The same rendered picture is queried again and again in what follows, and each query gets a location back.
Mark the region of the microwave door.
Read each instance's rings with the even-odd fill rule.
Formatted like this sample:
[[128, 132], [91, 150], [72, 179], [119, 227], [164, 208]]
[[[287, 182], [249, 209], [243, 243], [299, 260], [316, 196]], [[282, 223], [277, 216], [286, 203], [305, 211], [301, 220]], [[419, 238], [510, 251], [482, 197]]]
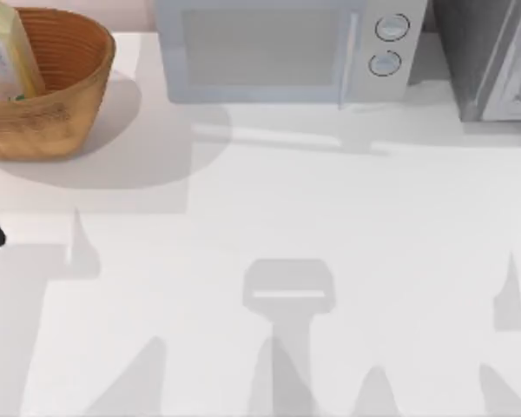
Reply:
[[155, 0], [174, 103], [339, 103], [356, 0]]

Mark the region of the pale microwave oven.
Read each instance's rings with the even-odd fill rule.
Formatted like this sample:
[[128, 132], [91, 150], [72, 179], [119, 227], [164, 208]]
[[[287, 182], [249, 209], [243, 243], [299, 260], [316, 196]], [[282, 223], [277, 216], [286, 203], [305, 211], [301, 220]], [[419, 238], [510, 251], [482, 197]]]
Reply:
[[389, 103], [428, 0], [155, 0], [175, 103]]

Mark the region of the microwave knob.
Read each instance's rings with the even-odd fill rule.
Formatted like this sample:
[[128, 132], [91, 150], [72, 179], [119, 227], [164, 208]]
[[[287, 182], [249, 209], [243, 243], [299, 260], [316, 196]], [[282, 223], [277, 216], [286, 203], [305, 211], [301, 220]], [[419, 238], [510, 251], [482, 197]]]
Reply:
[[375, 34], [384, 42], [396, 42], [407, 35], [411, 22], [403, 14], [381, 17], [375, 25]]
[[392, 76], [400, 70], [401, 66], [401, 56], [392, 50], [374, 55], [368, 63], [370, 72], [378, 77]]

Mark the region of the wooden basket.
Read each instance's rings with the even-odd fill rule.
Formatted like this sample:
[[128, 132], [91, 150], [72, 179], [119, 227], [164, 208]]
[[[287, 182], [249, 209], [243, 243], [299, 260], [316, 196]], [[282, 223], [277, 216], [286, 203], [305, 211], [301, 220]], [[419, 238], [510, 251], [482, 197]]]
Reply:
[[17, 8], [43, 76], [43, 96], [0, 103], [0, 160], [70, 156], [86, 142], [102, 104], [115, 40], [96, 20], [51, 8]]

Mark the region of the yellow bottle with label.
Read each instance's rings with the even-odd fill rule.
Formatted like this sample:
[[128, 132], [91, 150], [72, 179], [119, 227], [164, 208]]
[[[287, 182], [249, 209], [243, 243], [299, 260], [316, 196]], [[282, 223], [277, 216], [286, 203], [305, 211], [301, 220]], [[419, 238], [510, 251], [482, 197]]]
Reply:
[[45, 85], [16, 9], [0, 0], [0, 103], [43, 95]]

